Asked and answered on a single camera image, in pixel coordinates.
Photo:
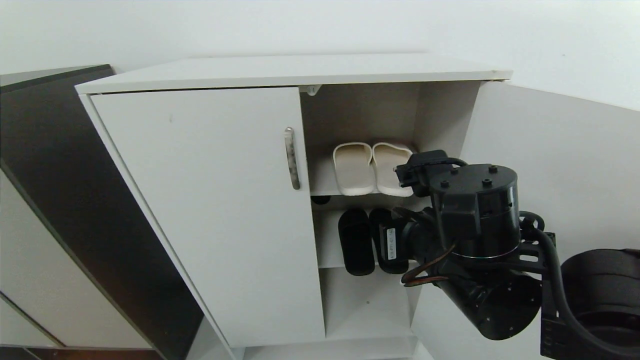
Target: cabinet top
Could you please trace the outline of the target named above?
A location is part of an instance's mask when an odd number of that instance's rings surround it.
[[[428,53],[190,58],[76,86],[79,94],[414,81],[503,80],[512,71]]]

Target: sticker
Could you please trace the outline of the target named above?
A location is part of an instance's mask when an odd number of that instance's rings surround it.
[[[387,229],[387,260],[395,260],[396,254],[396,229]]]

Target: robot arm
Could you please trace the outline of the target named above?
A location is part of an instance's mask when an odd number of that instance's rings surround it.
[[[394,241],[395,261],[420,264],[405,286],[439,287],[491,340],[515,336],[542,308],[540,354],[552,359],[640,359],[640,251],[591,250],[560,265],[555,234],[519,210],[517,175],[507,167],[431,151],[396,174],[433,205],[395,208],[380,227],[382,249]]]

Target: white slipper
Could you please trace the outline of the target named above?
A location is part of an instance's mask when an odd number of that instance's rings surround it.
[[[409,197],[411,188],[401,188],[394,168],[404,165],[413,151],[405,145],[379,142],[373,145],[373,164],[376,169],[378,190],[387,195]]]
[[[349,142],[333,150],[333,166],[338,190],[343,195],[366,195],[376,189],[376,176],[368,143]]]

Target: cabinet handle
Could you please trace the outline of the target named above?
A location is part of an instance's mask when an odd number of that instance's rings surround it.
[[[298,164],[296,163],[296,149],[293,142],[293,129],[288,127],[284,130],[284,146],[287,150],[287,162],[289,165],[289,175],[291,176],[291,186],[295,190],[300,189],[300,178],[298,177]]]

